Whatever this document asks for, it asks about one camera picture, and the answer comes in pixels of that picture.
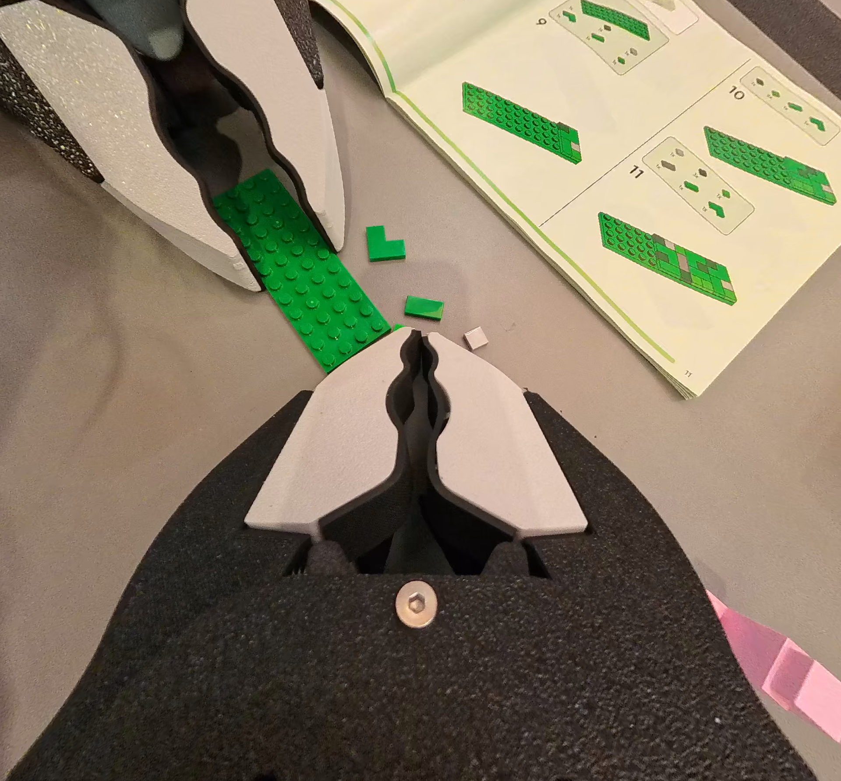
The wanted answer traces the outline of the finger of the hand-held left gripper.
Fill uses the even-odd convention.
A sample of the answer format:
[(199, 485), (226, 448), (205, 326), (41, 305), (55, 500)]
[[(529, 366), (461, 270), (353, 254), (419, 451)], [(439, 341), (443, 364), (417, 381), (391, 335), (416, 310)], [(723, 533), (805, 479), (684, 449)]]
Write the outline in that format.
[(188, 257), (250, 292), (261, 284), (208, 189), (164, 135), (152, 82), (98, 21), (5, 6), (2, 39), (102, 176), (102, 188)]
[(308, 0), (184, 0), (184, 10), (211, 64), (243, 94), (267, 154), (342, 250), (342, 168)]

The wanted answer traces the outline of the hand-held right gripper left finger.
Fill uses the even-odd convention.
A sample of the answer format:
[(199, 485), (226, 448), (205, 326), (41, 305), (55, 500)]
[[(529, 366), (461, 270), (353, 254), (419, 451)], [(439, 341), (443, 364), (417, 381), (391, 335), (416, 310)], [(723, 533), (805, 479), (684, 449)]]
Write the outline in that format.
[(354, 355), (311, 393), (245, 517), (257, 531), (334, 542), (361, 573), (386, 573), (416, 480), (406, 424), (421, 333), (404, 327)]

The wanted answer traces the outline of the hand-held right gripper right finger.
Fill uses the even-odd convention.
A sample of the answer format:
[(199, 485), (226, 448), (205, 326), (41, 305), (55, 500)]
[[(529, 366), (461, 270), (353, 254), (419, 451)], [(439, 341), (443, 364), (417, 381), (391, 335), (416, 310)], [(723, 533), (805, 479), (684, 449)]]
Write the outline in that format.
[(422, 340), (431, 435), (421, 512), (456, 574), (499, 545), (584, 534), (586, 516), (523, 389), (431, 332)]

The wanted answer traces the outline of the large green studded plate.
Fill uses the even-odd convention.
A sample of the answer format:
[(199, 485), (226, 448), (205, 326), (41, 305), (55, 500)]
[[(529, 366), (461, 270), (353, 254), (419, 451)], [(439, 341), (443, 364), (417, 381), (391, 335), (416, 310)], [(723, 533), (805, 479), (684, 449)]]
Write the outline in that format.
[(214, 198), (264, 288), (325, 373), (392, 330), (275, 174)]

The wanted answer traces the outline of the green corner shaped tile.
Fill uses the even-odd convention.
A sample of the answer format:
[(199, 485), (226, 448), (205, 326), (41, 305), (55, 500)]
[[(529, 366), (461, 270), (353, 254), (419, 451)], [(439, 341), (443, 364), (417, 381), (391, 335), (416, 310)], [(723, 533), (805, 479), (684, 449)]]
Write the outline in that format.
[(383, 225), (368, 226), (366, 242), (369, 261), (404, 261), (406, 258), (405, 241), (388, 239)]

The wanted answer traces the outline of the pale green instruction booklet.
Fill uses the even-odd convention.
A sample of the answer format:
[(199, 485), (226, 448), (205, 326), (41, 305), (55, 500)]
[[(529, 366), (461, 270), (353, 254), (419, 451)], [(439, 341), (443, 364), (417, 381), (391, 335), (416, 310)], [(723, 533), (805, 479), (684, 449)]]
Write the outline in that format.
[(692, 0), (311, 0), (687, 398), (839, 248), (839, 115)]

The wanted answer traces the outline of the pink brick pig figure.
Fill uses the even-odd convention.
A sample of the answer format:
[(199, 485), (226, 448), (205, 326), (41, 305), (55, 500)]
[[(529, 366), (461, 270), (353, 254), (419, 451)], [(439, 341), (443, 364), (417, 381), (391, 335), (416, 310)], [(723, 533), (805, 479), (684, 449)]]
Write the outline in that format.
[(707, 597), (751, 685), (840, 743), (840, 681), (794, 641)]

